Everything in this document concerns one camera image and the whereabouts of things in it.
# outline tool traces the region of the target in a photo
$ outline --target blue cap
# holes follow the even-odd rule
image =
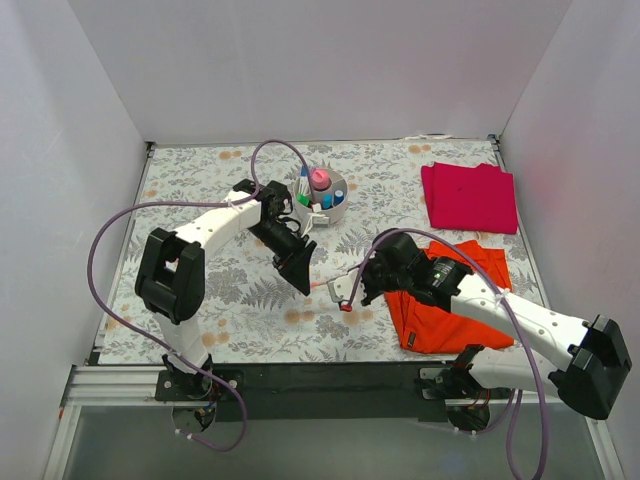
[[[333,205],[340,205],[344,200],[344,192],[342,190],[336,190],[333,193]]]
[[[331,195],[325,195],[322,199],[322,209],[329,210],[331,208]]]

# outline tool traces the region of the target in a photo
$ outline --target table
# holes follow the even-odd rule
[[[356,265],[373,238],[391,227],[413,227],[459,243],[475,239],[506,251],[514,292],[542,304],[522,234],[438,230],[430,227],[420,167],[431,162],[475,166],[497,164],[489,141],[387,141],[300,144],[310,162],[342,173],[349,181],[349,207],[329,229],[314,229],[318,243],[311,281],[322,283]],[[140,201],[218,201],[249,178],[253,145],[158,148],[146,170]],[[297,157],[284,146],[265,147],[256,167],[262,183],[293,184],[300,174]],[[174,229],[204,213],[199,208],[139,210],[115,283],[114,309],[125,320],[156,335],[160,329],[134,293],[138,265],[149,232]],[[416,239],[421,246],[427,240]],[[364,309],[340,312],[326,287],[299,294],[271,265],[273,254],[249,232],[225,245],[207,265],[206,298],[199,311],[202,339],[216,363],[367,362],[424,359],[402,350],[382,298]],[[158,364],[162,348],[105,321],[99,334],[98,363]],[[451,358],[430,356],[431,358]]]

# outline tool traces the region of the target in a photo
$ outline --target orange cloth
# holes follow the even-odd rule
[[[475,240],[456,245],[486,270],[499,287],[511,289],[504,250],[482,248]],[[432,242],[425,252],[432,257],[449,257],[465,262],[444,245]],[[513,339],[483,323],[418,303],[406,292],[386,293],[391,319],[400,346],[419,353],[460,353],[469,344],[506,348]]]

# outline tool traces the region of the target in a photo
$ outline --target round container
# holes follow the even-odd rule
[[[329,217],[329,225],[331,225],[339,221],[344,215],[344,212],[347,211],[347,199],[349,197],[349,186],[347,185],[347,181],[344,179],[344,177],[340,175],[338,172],[329,170],[328,168],[322,168],[322,170],[324,170],[329,174],[329,178],[331,179],[331,186],[323,192],[314,192],[317,197],[317,203],[322,204],[322,199],[324,198],[325,195],[331,195],[332,202],[333,202],[333,193],[336,190],[342,190],[342,192],[344,193],[344,198],[342,200],[342,203],[338,204],[335,207],[331,207],[328,210],[322,210],[320,212],[325,214],[327,217]],[[292,195],[293,211],[296,212],[300,220],[306,221],[307,214],[312,213],[313,210],[311,210],[310,207],[305,207],[296,199],[296,193],[298,192],[299,185],[300,185],[300,178],[297,178],[296,181],[293,183],[293,192],[294,192],[294,194]]]

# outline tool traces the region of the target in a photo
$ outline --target folded red cloth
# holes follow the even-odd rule
[[[513,175],[489,164],[422,167],[429,222],[434,228],[514,234],[518,213]]]

